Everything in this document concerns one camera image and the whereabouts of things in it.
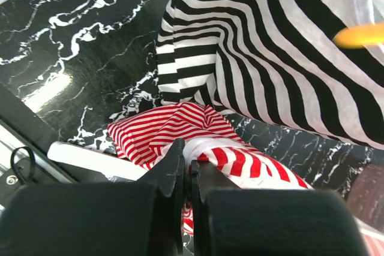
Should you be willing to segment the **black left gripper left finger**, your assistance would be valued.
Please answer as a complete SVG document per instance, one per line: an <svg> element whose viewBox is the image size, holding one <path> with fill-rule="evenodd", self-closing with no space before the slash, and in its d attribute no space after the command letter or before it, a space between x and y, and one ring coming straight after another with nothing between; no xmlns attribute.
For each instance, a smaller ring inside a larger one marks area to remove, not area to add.
<svg viewBox="0 0 384 256"><path fill-rule="evenodd" d="M1 216L2 255L181 255L184 141L134 182L20 189Z"/></svg>

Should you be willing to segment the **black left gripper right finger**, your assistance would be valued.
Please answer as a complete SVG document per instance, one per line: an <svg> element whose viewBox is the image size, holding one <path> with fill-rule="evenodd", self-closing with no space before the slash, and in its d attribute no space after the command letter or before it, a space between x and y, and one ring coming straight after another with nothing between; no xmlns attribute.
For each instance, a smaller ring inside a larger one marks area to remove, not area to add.
<svg viewBox="0 0 384 256"><path fill-rule="evenodd" d="M191 164L196 255L367 255L330 190L241 189L210 162Z"/></svg>

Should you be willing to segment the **red white striped tank top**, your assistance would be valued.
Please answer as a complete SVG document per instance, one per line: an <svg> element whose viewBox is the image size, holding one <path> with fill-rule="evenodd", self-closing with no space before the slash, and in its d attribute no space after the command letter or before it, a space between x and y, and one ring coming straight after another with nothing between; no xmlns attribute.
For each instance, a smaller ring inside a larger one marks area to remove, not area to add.
<svg viewBox="0 0 384 256"><path fill-rule="evenodd" d="M118 158L147 171L164 159L175 140L184 141L182 235L194 237L191 164L210 162L241 189L313 189L284 165L246 144L210 106L179 103L157 107L109 125ZM353 216L367 255L383 254L383 234Z"/></svg>

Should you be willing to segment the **yellow plastic hanger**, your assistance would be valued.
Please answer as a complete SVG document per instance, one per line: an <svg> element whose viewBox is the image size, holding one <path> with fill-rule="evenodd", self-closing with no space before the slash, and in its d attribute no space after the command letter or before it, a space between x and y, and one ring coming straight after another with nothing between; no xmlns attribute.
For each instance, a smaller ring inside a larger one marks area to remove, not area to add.
<svg viewBox="0 0 384 256"><path fill-rule="evenodd" d="M333 42L339 47L348 49L378 46L379 44L383 44L383 34L383 22L358 25L342 29L333 38Z"/></svg>

